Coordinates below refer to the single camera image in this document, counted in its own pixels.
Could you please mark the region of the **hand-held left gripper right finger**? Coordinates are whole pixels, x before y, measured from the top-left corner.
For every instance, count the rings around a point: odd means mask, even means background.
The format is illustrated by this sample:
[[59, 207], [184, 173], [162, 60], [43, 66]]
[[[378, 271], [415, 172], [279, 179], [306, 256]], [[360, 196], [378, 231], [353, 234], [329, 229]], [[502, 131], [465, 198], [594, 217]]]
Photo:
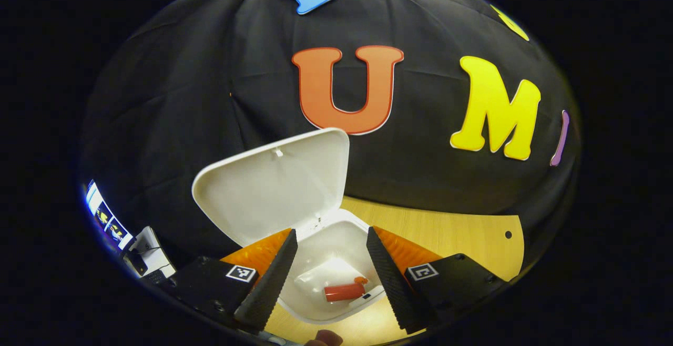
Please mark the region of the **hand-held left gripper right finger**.
[[508, 287], [465, 253], [441, 258], [377, 226], [368, 229], [367, 250], [407, 334], [452, 324]]

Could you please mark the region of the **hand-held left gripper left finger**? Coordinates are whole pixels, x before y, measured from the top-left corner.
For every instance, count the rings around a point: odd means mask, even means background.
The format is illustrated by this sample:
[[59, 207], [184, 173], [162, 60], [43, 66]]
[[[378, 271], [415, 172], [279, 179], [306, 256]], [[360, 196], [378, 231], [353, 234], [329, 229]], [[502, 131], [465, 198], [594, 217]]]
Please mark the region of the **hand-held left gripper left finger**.
[[166, 293], [197, 314], [223, 326], [262, 331], [271, 316], [298, 250], [295, 229], [273, 235], [264, 271], [239, 259], [229, 263], [199, 257], [166, 279]]

